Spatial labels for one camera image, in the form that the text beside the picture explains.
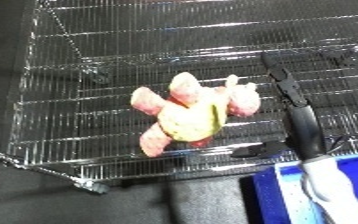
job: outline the dark floor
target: dark floor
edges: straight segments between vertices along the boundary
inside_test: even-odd
[[[20,21],[24,0],[0,0],[0,150],[4,113],[15,60],[21,51]],[[70,184],[0,165],[0,224],[9,223],[248,223],[244,201],[254,204],[252,189],[239,177],[155,183],[116,188],[94,196]],[[247,206],[251,223],[261,223],[259,211]]]

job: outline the stuffed animal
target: stuffed animal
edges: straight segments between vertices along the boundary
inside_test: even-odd
[[[157,157],[172,141],[204,147],[224,126],[228,115],[253,115],[261,104],[256,85],[238,85],[238,79],[230,75],[225,86],[211,88],[201,86],[190,73],[180,73],[172,79],[166,100],[147,87],[136,89],[132,107],[157,118],[140,137],[143,152]]]

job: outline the blue object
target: blue object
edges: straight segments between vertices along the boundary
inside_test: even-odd
[[[358,155],[338,157],[358,197]],[[280,163],[254,176],[265,224],[324,224],[321,210],[302,191],[298,162]]]

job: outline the wire rack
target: wire rack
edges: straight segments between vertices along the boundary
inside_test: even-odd
[[[293,72],[327,137],[355,136],[336,153],[358,153],[358,1],[40,0],[32,13],[7,151],[25,167],[67,164],[99,182],[250,173],[295,160],[291,152],[230,158],[285,137],[261,51]],[[257,83],[262,107],[231,117],[205,149],[174,143],[146,158],[138,139],[154,119],[130,107],[131,93],[145,85],[166,95],[182,71],[206,86],[229,74]]]

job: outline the metal chain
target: metal chain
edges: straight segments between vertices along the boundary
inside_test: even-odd
[[[78,60],[81,62],[84,62],[83,55],[81,51],[79,50],[78,46],[75,44],[73,39],[71,39],[70,35],[67,32],[66,27],[63,25],[59,17],[56,15],[55,10],[52,9],[49,0],[39,0],[39,4],[46,9],[46,12],[49,13],[49,15],[52,17],[53,21],[57,25],[57,27],[60,29],[60,32],[63,34],[64,39],[70,46],[71,50],[74,52],[75,56]]]

